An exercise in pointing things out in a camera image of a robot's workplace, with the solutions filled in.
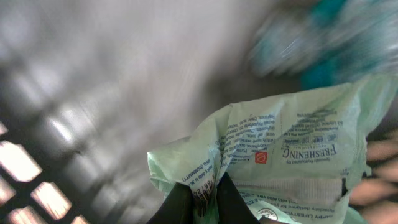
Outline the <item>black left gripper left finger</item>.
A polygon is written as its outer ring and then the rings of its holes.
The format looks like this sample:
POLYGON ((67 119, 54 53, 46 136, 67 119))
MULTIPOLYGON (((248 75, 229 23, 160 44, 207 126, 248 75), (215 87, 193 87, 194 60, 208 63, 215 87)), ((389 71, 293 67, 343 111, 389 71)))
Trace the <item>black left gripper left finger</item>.
POLYGON ((176 183, 147 224, 192 224, 193 196, 190 187, 176 183))

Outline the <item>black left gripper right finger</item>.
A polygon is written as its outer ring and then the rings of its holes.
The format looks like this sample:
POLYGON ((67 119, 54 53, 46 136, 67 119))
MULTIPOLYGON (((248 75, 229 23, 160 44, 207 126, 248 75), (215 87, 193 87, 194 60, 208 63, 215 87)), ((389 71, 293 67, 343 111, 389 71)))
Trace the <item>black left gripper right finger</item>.
POLYGON ((217 185, 216 201, 219 224, 260 224, 240 196, 228 173, 225 173, 217 185))

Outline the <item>pale green wipes pack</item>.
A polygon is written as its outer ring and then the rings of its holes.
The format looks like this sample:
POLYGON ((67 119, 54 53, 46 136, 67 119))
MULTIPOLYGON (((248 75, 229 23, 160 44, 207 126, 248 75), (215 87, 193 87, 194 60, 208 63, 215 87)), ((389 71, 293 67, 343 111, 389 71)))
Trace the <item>pale green wipes pack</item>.
POLYGON ((147 155, 150 179, 169 194, 190 187, 195 223, 219 223, 217 185, 231 177, 255 220, 363 223, 349 196, 364 174, 367 135, 389 110, 396 75, 230 104, 191 136, 147 155))

